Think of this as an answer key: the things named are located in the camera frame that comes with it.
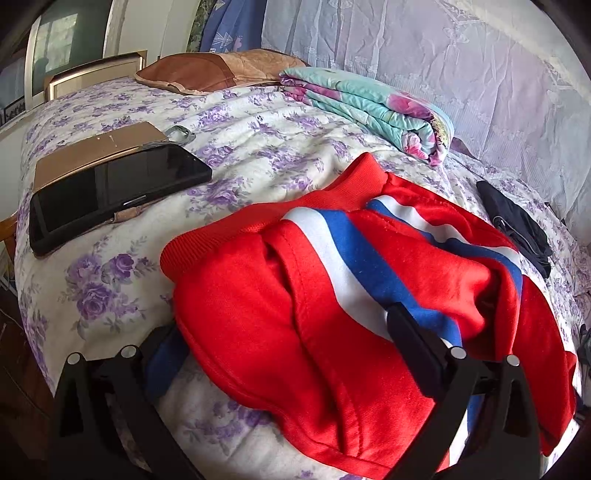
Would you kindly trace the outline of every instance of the floor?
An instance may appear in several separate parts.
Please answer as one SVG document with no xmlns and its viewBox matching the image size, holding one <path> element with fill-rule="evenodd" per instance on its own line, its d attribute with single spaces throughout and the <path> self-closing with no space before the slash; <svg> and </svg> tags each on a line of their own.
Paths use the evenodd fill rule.
<svg viewBox="0 0 591 480">
<path fill-rule="evenodd" d="M 53 397 L 22 329 L 17 298 L 0 287 L 0 451 L 6 452 L 9 443 L 42 464 L 52 408 Z"/>
</svg>

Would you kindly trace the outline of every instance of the zipper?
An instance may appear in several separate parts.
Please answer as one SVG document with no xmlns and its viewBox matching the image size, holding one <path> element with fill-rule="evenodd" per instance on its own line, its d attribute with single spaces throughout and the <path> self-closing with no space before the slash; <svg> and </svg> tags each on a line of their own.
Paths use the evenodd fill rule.
<svg viewBox="0 0 591 480">
<path fill-rule="evenodd" d="M 529 247 L 530 251 L 531 251 L 533 254 L 535 254 L 535 255 L 541 255 L 541 254 L 540 254 L 540 252 L 538 252 L 538 251 L 537 251 L 535 248 L 533 248 L 533 247 L 531 246 L 531 243 L 529 243 L 529 242 L 527 241 L 527 238 L 525 238 L 525 237 L 524 237 L 523 235 L 521 235 L 521 234 L 520 234 L 520 233 L 519 233 L 517 230 L 515 230 L 515 229 L 514 229 L 514 228 L 513 228 L 511 225 L 509 225 L 509 224 L 508 224 L 508 223 L 505 221 L 505 219 L 504 219 L 502 216 L 500 216 L 500 215 L 497 215 L 496 217 L 494 217 L 494 218 L 492 219 L 492 224 L 493 224 L 493 225 L 495 224 L 495 221 L 496 221 L 496 220 L 499 220 L 499 224 L 500 224 L 501 226 L 503 226 L 503 227 L 505 227 L 505 228 L 507 228 L 507 229 L 510 229 L 512 232 L 514 232 L 515 234 L 519 235 L 519 238 L 521 238 L 521 239 L 522 239 L 522 240 L 523 240 L 523 241 L 524 241 L 524 242 L 527 244 L 527 246 Z"/>
</svg>

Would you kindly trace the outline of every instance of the screw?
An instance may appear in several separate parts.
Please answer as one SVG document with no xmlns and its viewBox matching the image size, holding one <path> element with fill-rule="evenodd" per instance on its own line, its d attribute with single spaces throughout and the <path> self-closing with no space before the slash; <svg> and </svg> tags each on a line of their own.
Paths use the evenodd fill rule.
<svg viewBox="0 0 591 480">
<path fill-rule="evenodd" d="M 458 360 L 464 360 L 468 355 L 461 346 L 453 346 L 449 351 L 452 357 L 457 358 Z"/>
<path fill-rule="evenodd" d="M 506 360 L 507 360 L 507 363 L 512 367 L 519 366 L 519 357 L 516 355 L 507 355 Z"/>
<path fill-rule="evenodd" d="M 67 362 L 70 365 L 76 365 L 80 361 L 80 354 L 79 353 L 71 353 L 68 355 Z"/>
<path fill-rule="evenodd" d="M 137 353 L 137 351 L 138 349 L 135 347 L 135 345 L 127 345 L 121 349 L 121 356 L 123 358 L 132 358 Z"/>
</svg>

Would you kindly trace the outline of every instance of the black cloth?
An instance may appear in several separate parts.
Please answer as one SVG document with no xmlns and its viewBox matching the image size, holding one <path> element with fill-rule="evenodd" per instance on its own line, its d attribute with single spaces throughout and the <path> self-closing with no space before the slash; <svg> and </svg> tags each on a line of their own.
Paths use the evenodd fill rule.
<svg viewBox="0 0 591 480">
<path fill-rule="evenodd" d="M 550 276 L 552 249 L 548 237 L 528 213 L 505 197 L 487 181 L 476 182 L 476 188 L 493 226 L 508 236 L 519 251 L 541 273 Z"/>
</svg>

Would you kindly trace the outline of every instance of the white stripe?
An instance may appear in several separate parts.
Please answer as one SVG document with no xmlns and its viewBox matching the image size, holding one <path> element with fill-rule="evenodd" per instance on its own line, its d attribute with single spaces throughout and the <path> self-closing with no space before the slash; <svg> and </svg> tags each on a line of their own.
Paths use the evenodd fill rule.
<svg viewBox="0 0 591 480">
<path fill-rule="evenodd" d="M 432 225 L 427 222 L 418 212 L 415 207 L 401 205 L 391 197 L 390 195 L 381 195 L 374 200 L 379 201 L 384 205 L 392 215 L 404 220 L 409 225 L 415 227 L 417 230 L 420 230 L 425 233 L 430 233 L 433 235 L 433 238 L 437 242 L 443 243 L 445 240 L 450 238 L 456 238 L 460 242 L 466 245 L 474 245 L 471 244 L 468 240 L 466 240 L 460 232 L 453 225 L 449 225 L 448 223 L 444 223 L 443 225 Z M 486 248 L 492 252 L 496 252 L 498 254 L 503 255 L 507 260 L 509 260 L 512 264 L 514 264 L 519 271 L 521 270 L 521 261 L 519 260 L 519 253 L 509 247 L 486 247 L 484 245 L 475 245 L 476 247 Z"/>
<path fill-rule="evenodd" d="M 341 258 L 324 217 L 316 210 L 298 207 L 283 218 L 295 223 L 316 251 L 329 275 L 336 301 L 347 315 L 376 335 L 392 341 L 386 327 L 386 311 L 367 293 Z"/>
</svg>

